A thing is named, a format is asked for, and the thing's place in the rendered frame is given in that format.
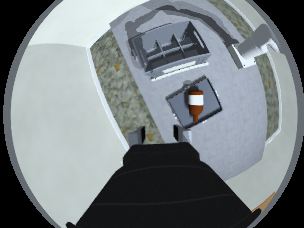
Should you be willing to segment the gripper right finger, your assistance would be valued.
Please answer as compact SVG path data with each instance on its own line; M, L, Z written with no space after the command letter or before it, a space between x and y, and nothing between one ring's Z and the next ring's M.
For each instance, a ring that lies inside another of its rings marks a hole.
M173 125L173 133L174 138L177 142L188 142L190 144L192 143L192 130L184 129L178 124L175 124Z

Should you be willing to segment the brown glass bottle with white label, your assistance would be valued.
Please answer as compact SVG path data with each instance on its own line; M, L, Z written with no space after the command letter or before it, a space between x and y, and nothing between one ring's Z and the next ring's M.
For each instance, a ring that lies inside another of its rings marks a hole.
M198 115L203 111L203 91L189 90L189 111L193 115L193 122L198 122Z

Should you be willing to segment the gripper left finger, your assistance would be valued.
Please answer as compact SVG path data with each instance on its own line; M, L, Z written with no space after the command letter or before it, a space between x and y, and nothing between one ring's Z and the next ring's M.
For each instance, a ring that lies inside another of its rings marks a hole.
M135 144L142 144L146 138L145 126L140 126L134 132L128 133L129 148Z

